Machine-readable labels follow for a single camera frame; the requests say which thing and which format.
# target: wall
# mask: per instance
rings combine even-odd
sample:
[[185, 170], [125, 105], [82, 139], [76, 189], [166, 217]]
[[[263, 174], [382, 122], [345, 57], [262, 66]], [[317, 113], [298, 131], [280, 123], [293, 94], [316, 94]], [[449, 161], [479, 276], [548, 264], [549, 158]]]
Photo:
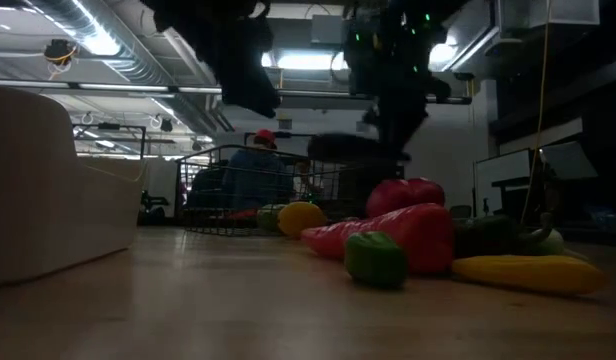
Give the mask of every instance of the wall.
[[[579, 134], [580, 132], [582, 132], [582, 130], [583, 127], [581, 118], [577, 118], [565, 124], [553, 126], [541, 132], [540, 145], [544, 146], [551, 144], [555, 141], [559, 141], [569, 136]], [[532, 134], [499, 145], [499, 152], [504, 155], [523, 149], [534, 149], [536, 144], [537, 134]]]
[[472, 205], [474, 163], [496, 155], [488, 123], [496, 118], [494, 81], [481, 83], [470, 106], [430, 105], [429, 118], [406, 145], [407, 178], [425, 177], [446, 191], [449, 207]]

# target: table surface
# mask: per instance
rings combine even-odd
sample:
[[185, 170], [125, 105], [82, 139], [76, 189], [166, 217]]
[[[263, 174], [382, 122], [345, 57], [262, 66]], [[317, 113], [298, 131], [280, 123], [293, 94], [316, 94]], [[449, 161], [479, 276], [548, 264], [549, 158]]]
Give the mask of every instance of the table surface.
[[297, 242], [143, 229], [130, 251], [0, 289], [0, 360], [616, 359], [616, 248], [573, 248], [607, 289], [380, 291]]

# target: ceiling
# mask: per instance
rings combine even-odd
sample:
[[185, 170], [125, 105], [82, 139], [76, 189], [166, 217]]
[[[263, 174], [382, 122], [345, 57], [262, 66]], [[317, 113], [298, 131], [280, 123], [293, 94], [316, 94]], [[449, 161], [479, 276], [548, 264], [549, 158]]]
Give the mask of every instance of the ceiling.
[[[211, 74], [204, 64], [196, 60], [190, 64], [192, 49], [175, 33], [168, 38], [156, 32], [152, 20], [152, 11], [139, 0], [73, 0], [84, 4], [97, 6], [105, 11], [97, 20], [106, 20], [106, 16], [114, 17], [116, 26], [111, 27], [131, 38], [132, 52], [144, 57], [150, 57], [167, 75], [164, 79], [173, 85], [206, 85], [212, 86]], [[0, 0], [2, 3], [23, 3], [21, 0]], [[274, 49], [268, 55], [271, 65], [275, 66], [284, 55], [297, 50], [324, 53], [311, 45], [312, 17], [314, 15], [339, 15], [345, 0], [321, 1], [321, 5], [307, 4], [306, 0], [284, 0], [272, 6], [269, 23], [275, 34]], [[491, 26], [492, 2], [471, 0], [457, 16], [448, 21], [449, 35], [453, 40], [453, 60], [433, 62], [431, 69], [446, 70], [456, 58], [467, 49], [475, 39], [478, 39]], [[0, 8], [0, 79], [21, 80], [53, 80], [79, 83], [127, 84], [128, 80], [114, 71], [109, 65], [110, 58], [102, 61], [101, 56], [93, 55], [81, 48], [77, 60], [69, 70], [58, 73], [49, 67], [41, 52], [52, 39], [73, 40], [67, 31], [62, 30], [49, 16], [32, 11]], [[484, 57], [477, 53], [462, 67], [455, 70], [487, 73], [484, 70]], [[328, 70], [280, 70], [269, 69], [269, 76], [274, 84], [284, 89], [316, 90], [316, 91], [347, 91], [345, 85], [333, 81]], [[456, 80], [451, 73], [439, 74], [442, 80], [450, 83], [453, 95], [463, 96], [466, 86]], [[89, 114], [94, 121], [107, 121], [120, 124], [146, 126], [149, 138], [173, 139], [174, 143], [151, 145], [150, 151], [162, 151], [168, 154], [188, 153], [192, 151], [190, 130], [191, 119], [173, 121], [174, 128], [170, 133], [163, 133], [151, 127], [156, 124], [155, 118], [171, 117], [164, 109], [160, 99], [146, 97], [145, 94], [114, 94], [107, 92], [84, 92], [72, 90], [45, 89], [41, 94], [51, 97], [61, 103], [73, 116], [75, 122], [81, 121]], [[238, 132], [255, 131], [259, 128], [277, 129], [277, 122], [262, 118], [250, 111], [222, 107], [208, 108], [205, 95], [183, 95], [185, 101], [192, 104], [195, 111], [204, 115], [208, 111], [221, 112], [232, 128]], [[366, 101], [358, 100], [325, 100], [309, 98], [283, 99], [278, 114], [293, 120], [292, 131], [297, 133], [317, 133], [325, 131], [356, 132], [357, 122], [362, 111], [369, 106]], [[216, 117], [211, 117], [212, 129], [204, 131], [214, 136], [225, 130]], [[138, 149], [136, 144], [129, 147]]]

